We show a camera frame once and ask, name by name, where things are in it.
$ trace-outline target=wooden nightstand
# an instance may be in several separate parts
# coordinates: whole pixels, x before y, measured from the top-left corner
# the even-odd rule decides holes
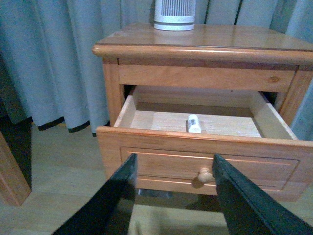
[[[133,24],[100,42],[110,121],[97,136],[107,177],[138,153],[139,188],[216,194],[198,181],[215,153],[278,200],[313,179],[313,142],[287,124],[313,77],[313,45],[252,26],[169,32]],[[124,85],[136,85],[124,99]],[[277,92],[276,108],[259,91]],[[189,114],[201,134],[186,132]]]

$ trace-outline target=white bottle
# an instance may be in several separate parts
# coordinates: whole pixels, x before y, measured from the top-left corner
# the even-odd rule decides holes
[[[189,133],[201,133],[201,128],[197,115],[195,114],[189,115],[187,125]]]

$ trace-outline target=floor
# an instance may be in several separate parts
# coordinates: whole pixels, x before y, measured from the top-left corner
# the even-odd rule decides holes
[[[48,235],[83,206],[105,181],[97,139],[89,128],[32,127],[32,193],[20,207],[0,202],[0,234]],[[296,203],[282,203],[313,225],[313,185]],[[216,197],[174,193],[139,196],[130,235],[226,235]]]

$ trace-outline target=wood knot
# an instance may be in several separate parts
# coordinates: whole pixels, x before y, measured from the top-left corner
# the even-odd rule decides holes
[[[270,77],[268,81],[271,83],[276,83],[279,81],[279,77],[276,77],[276,76]]]

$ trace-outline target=wooden knob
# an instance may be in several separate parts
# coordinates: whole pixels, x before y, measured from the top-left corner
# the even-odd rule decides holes
[[[198,180],[201,183],[205,184],[209,181],[212,181],[213,179],[213,175],[210,173],[210,170],[208,168],[202,168],[199,171]]]

